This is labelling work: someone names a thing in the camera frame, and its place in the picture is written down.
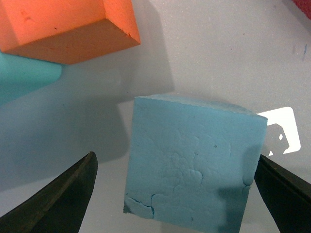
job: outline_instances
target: light blue foam block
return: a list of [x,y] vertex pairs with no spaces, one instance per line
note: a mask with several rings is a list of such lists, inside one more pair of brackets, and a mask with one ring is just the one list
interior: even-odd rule
[[124,212],[238,233],[267,119],[236,105],[135,98]]
[[55,82],[60,64],[0,52],[0,105]]

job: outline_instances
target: foam block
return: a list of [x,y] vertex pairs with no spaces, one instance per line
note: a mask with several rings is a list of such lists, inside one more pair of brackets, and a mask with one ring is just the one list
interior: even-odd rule
[[236,105],[135,98],[124,212],[238,233],[267,119]]
[[305,15],[311,19],[311,1],[309,0],[293,0],[293,2],[298,6]]
[[0,0],[0,49],[73,64],[140,44],[131,0]]
[[0,52],[0,105],[55,82],[60,64]]

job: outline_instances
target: orange cube face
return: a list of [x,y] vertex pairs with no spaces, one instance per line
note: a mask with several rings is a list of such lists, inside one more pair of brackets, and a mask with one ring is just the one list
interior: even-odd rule
[[0,0],[0,49],[74,64],[140,44],[131,0]]

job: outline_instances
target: orange foam cube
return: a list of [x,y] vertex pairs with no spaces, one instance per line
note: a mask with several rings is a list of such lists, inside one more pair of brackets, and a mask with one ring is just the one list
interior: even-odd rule
[[131,0],[0,0],[4,53],[73,64],[139,44]]

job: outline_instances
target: blue foam cube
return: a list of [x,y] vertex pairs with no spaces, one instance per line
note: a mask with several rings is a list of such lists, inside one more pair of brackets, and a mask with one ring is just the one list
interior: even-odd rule
[[236,105],[135,98],[124,212],[238,233],[267,119]]

